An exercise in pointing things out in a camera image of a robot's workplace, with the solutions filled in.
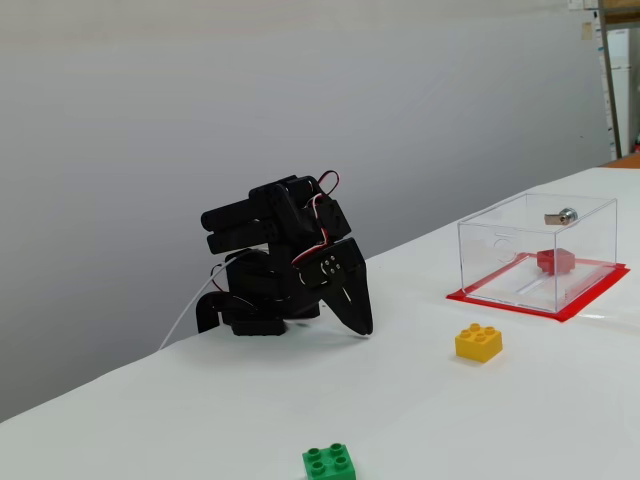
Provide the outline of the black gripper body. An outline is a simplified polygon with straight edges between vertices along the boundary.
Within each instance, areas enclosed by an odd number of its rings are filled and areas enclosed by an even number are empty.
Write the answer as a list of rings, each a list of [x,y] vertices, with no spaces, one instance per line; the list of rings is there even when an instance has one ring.
[[[339,241],[350,233],[350,225],[336,200],[323,200],[318,205],[318,219],[326,230],[330,243]]]

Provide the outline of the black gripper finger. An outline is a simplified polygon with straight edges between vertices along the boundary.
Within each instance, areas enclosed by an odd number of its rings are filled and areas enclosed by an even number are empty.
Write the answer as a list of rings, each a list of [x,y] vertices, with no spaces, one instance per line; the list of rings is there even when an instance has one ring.
[[[366,262],[359,249],[325,249],[298,264],[301,282],[357,334],[368,333]]]
[[[353,238],[330,248],[329,278],[332,285],[329,307],[338,319],[357,334],[372,334],[366,262]]]

